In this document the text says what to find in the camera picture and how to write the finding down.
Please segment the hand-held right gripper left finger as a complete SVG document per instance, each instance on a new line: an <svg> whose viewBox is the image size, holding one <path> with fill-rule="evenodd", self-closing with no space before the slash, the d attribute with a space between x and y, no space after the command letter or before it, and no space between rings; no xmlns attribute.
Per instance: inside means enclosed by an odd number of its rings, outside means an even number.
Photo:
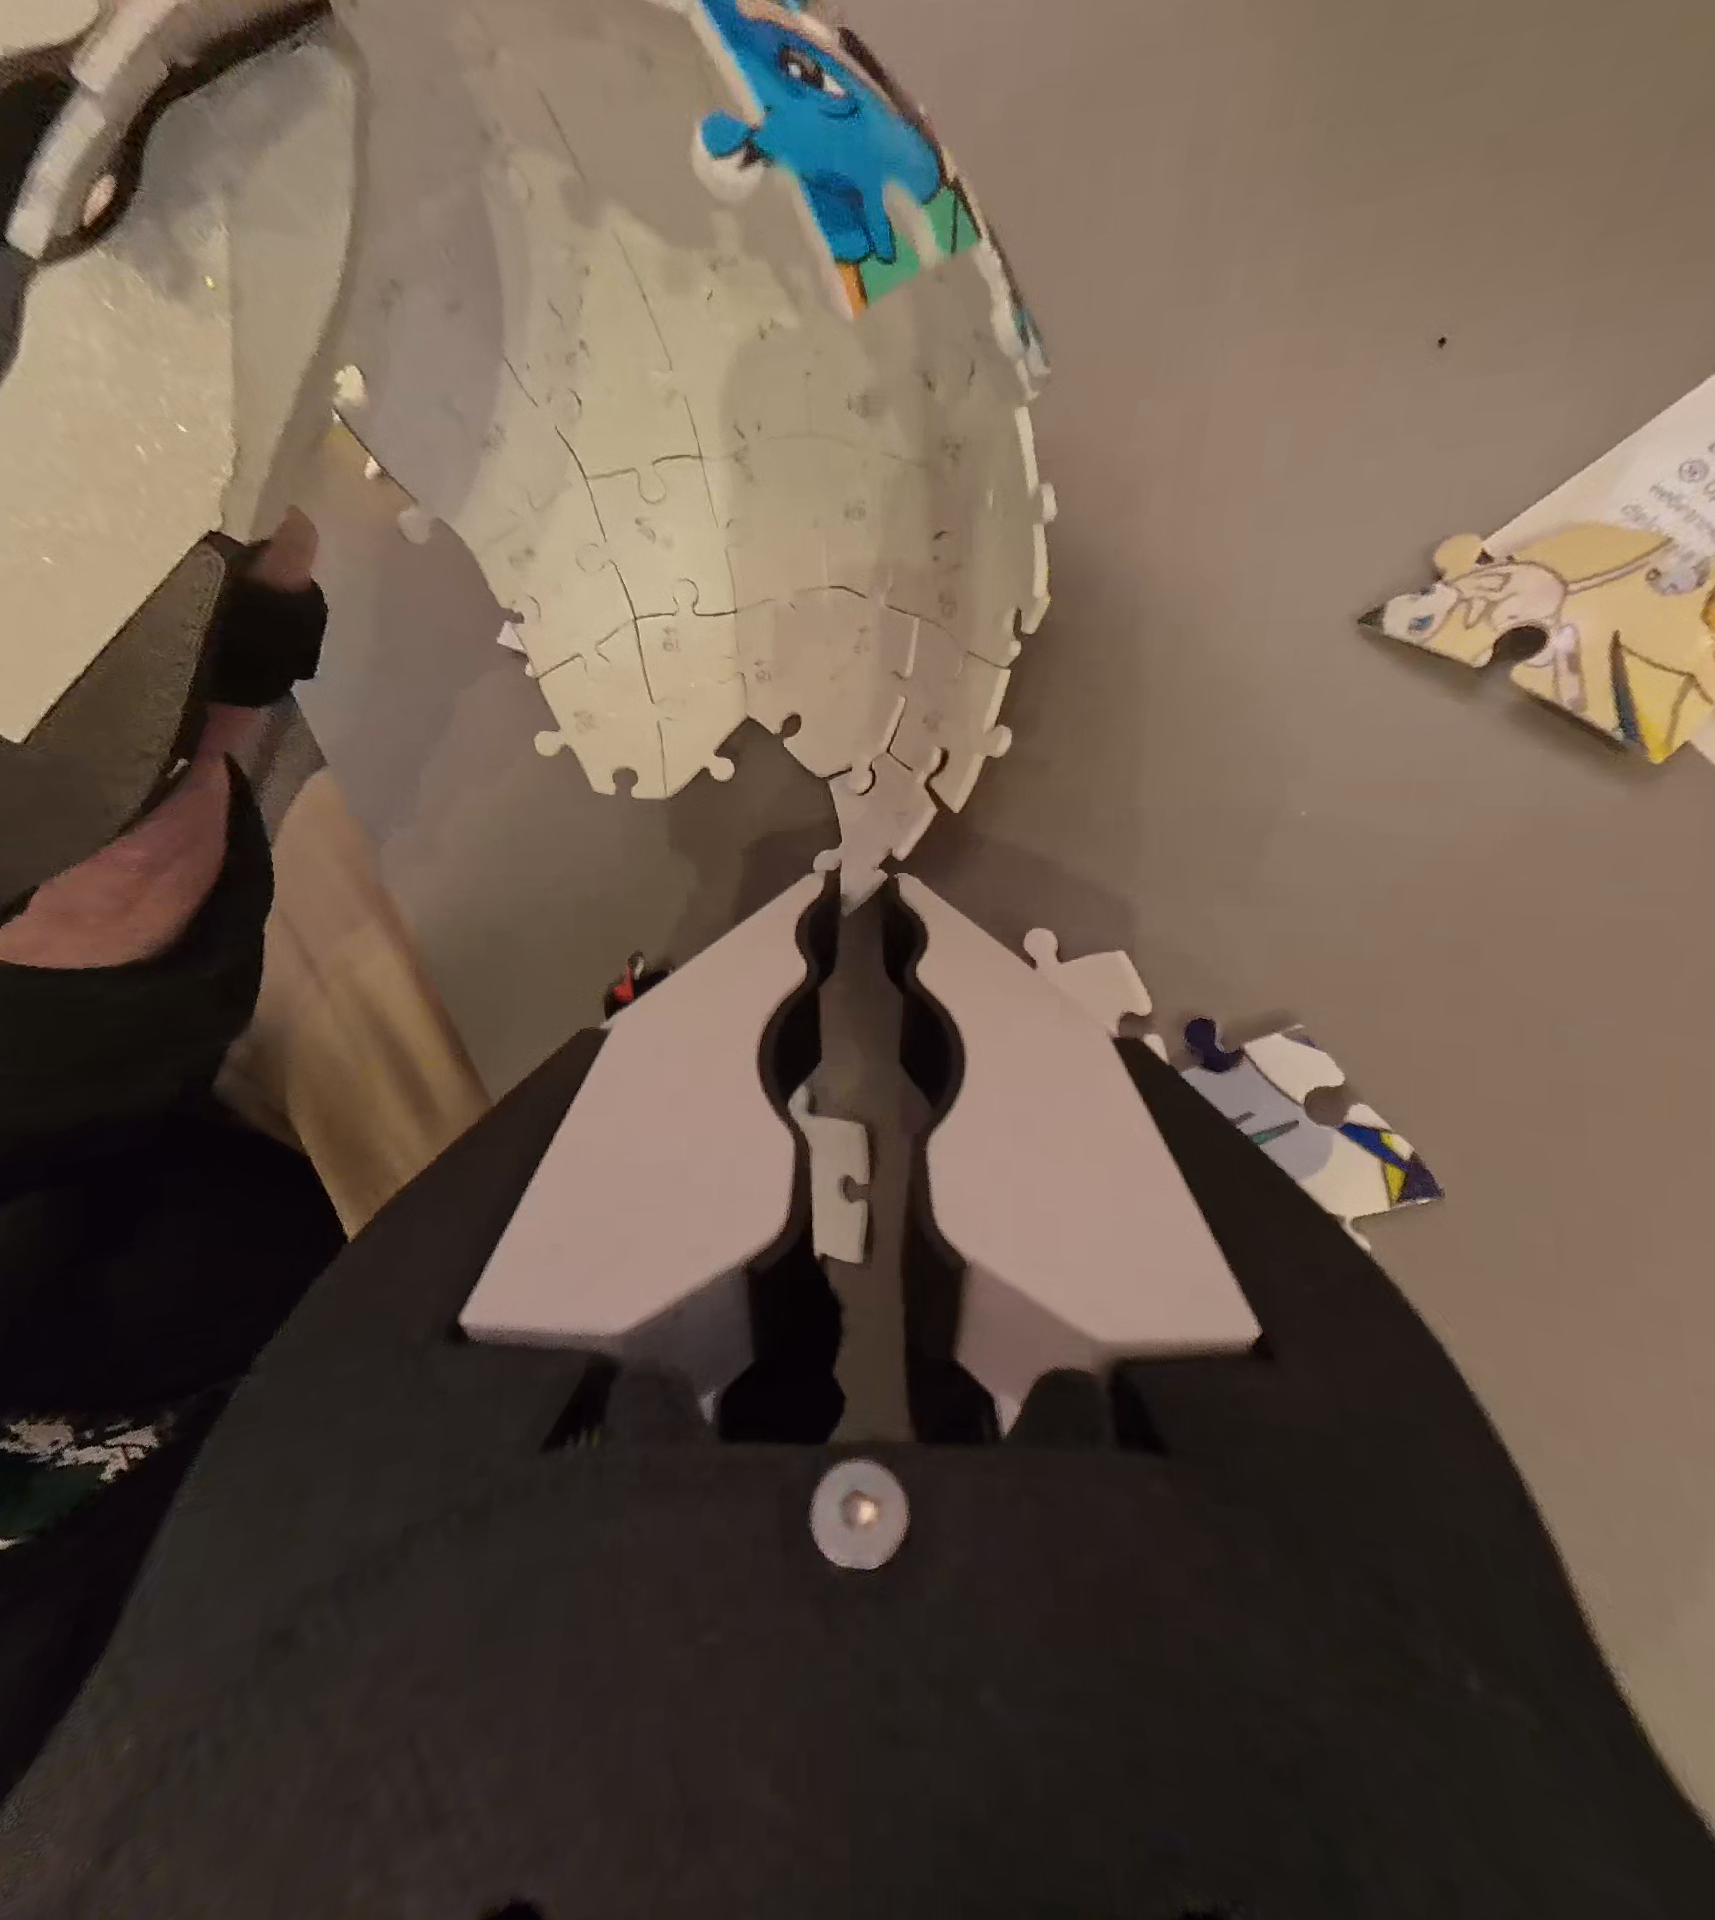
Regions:
<svg viewBox="0 0 1715 1920"><path fill-rule="evenodd" d="M791 1097L822 1068L837 880L809 871L597 1033L459 1325L686 1378L733 1442L827 1442L843 1308Z"/></svg>

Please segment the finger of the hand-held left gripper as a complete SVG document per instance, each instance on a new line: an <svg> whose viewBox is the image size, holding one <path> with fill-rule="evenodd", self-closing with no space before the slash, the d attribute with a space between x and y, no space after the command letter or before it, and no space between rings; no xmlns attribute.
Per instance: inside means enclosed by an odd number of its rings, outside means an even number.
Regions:
<svg viewBox="0 0 1715 1920"><path fill-rule="evenodd" d="M0 48L0 383L29 288L122 227L157 122L246 63L287 48L329 4L101 4L69 40Z"/></svg>
<svg viewBox="0 0 1715 1920"><path fill-rule="evenodd" d="M0 48L84 20L0 20ZM276 520L327 414L327 341L357 197L357 70L341 35L177 98L89 254L29 288L0 383L0 735L23 740L213 531Z"/></svg>

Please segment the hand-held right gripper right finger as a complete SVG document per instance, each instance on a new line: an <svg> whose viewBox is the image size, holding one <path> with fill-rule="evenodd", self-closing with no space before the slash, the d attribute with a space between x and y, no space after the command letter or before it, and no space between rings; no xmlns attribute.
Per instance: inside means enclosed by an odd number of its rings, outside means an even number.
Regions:
<svg viewBox="0 0 1715 1920"><path fill-rule="evenodd" d="M925 1447L995 1447L1046 1373L1247 1355L1260 1320L1134 1068L931 883L893 875L883 948L926 1107L905 1214L905 1383Z"/></svg>

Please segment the partly built puzzle ball shell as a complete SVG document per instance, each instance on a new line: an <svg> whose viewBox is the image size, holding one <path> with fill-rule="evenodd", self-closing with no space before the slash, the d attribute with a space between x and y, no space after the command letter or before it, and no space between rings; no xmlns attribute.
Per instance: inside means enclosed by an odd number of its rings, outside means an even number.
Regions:
<svg viewBox="0 0 1715 1920"><path fill-rule="evenodd" d="M1052 602L1043 336L837 4L335 4L341 404L509 614L542 753L662 800L746 718L962 809Z"/></svg>

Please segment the blue white joined puzzle pieces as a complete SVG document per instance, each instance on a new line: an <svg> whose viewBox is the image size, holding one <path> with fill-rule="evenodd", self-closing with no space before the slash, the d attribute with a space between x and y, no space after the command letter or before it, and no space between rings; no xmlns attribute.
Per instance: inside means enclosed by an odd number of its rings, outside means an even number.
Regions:
<svg viewBox="0 0 1715 1920"><path fill-rule="evenodd" d="M1277 1164L1327 1218L1368 1244L1362 1222L1439 1205L1445 1187L1393 1135L1346 1071L1300 1027L1231 1043L1210 1018L1181 1027L1181 1082Z"/></svg>

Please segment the yellow cream joined puzzle pieces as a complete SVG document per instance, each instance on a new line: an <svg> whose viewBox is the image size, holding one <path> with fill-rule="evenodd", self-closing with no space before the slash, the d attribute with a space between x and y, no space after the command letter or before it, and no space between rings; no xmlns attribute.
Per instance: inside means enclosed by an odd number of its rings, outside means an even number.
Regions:
<svg viewBox="0 0 1715 1920"><path fill-rule="evenodd" d="M1362 633L1491 669L1642 763L1683 753L1715 714L1715 551L1575 521L1506 555L1445 538L1434 585L1362 614Z"/></svg>

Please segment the person's left hand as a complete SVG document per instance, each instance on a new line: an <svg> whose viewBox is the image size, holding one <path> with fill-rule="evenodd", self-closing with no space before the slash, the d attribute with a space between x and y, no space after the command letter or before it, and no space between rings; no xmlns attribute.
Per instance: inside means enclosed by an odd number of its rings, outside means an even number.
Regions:
<svg viewBox="0 0 1715 1920"><path fill-rule="evenodd" d="M32 890L0 925L0 967L81 973L169 950L221 875L229 763L249 760L264 729L264 711L213 707L172 789L117 841Z"/></svg>

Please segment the person's beige trousers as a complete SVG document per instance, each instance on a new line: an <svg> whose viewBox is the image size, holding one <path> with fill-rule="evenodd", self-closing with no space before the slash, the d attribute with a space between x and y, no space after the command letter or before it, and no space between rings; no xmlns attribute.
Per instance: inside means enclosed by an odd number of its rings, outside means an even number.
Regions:
<svg viewBox="0 0 1715 1920"><path fill-rule="evenodd" d="M297 1149L353 1236L486 1109L377 847L297 702L246 743L275 847L264 982L218 1097Z"/></svg>

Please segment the black white patterned card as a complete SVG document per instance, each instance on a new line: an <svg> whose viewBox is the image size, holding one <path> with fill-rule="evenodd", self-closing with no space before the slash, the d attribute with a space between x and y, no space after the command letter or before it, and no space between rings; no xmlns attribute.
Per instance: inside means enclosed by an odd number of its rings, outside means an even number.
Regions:
<svg viewBox="0 0 1715 1920"><path fill-rule="evenodd" d="M177 1408L0 1418L0 1555L58 1528L185 1431Z"/></svg>

